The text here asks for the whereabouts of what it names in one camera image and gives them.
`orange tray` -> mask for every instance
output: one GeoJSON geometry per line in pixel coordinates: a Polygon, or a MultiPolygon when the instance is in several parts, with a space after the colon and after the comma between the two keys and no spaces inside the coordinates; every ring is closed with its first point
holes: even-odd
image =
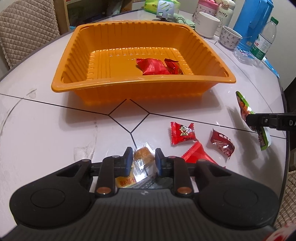
{"type": "Polygon", "coordinates": [[[62,55],[55,92],[74,91],[86,104],[122,99],[200,95],[236,79],[190,27],[158,21],[116,21],[78,26],[62,55]],[[177,60],[184,75],[145,75],[136,58],[177,60]]]}

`blue pitcher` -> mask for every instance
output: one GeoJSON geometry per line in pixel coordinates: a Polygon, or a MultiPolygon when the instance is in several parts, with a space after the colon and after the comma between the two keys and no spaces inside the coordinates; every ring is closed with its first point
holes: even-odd
{"type": "Polygon", "coordinates": [[[245,0],[234,30],[243,36],[238,47],[249,51],[263,30],[274,5],[272,0],[245,0]]]}

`green bottle cap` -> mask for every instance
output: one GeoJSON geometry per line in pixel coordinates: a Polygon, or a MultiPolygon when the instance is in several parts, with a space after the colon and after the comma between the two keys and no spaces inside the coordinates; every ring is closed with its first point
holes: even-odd
{"type": "Polygon", "coordinates": [[[276,25],[278,25],[278,20],[276,20],[274,17],[271,17],[270,21],[274,22],[276,25]]]}

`patterned cup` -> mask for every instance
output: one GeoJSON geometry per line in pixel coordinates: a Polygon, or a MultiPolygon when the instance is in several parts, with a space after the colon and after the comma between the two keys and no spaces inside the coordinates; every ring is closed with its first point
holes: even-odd
{"type": "Polygon", "coordinates": [[[242,40],[242,36],[229,27],[223,26],[222,28],[220,43],[228,49],[235,49],[242,40]]]}

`copper screw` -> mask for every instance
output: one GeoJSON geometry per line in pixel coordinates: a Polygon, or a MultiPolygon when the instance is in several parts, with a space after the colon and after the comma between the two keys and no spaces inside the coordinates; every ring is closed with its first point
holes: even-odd
{"type": "Polygon", "coordinates": [[[109,187],[100,187],[100,188],[98,188],[96,190],[96,192],[98,194],[104,194],[104,195],[106,195],[106,194],[109,194],[111,192],[111,188],[109,188],[109,187]]]}
{"type": "Polygon", "coordinates": [[[190,187],[180,187],[177,189],[177,192],[180,194],[190,194],[192,192],[192,189],[190,187]]]}

